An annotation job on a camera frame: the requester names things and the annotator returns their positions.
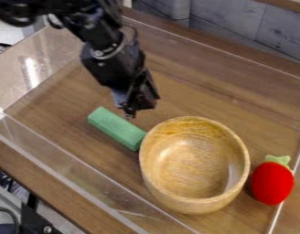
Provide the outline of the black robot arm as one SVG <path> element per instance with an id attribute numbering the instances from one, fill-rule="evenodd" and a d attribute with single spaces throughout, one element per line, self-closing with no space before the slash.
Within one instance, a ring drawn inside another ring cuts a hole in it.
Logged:
<path id="1" fill-rule="evenodd" d="M 115 105 L 134 118 L 161 99 L 138 31 L 126 32 L 118 0 L 0 0 L 0 20 L 31 26 L 40 16 L 84 43 L 80 60 L 98 82 L 111 88 Z"/>

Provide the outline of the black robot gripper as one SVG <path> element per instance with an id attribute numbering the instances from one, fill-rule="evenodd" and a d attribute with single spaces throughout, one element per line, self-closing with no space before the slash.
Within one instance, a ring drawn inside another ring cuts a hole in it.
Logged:
<path id="1" fill-rule="evenodd" d="M 127 119 L 137 117 L 137 112 L 154 109 L 161 99 L 159 91 L 145 66 L 146 54 L 139 47 L 138 32 L 126 29 L 122 40 L 110 48 L 95 49 L 86 43 L 80 59 L 86 69 L 98 82 L 111 88 L 115 105 L 123 109 Z"/>

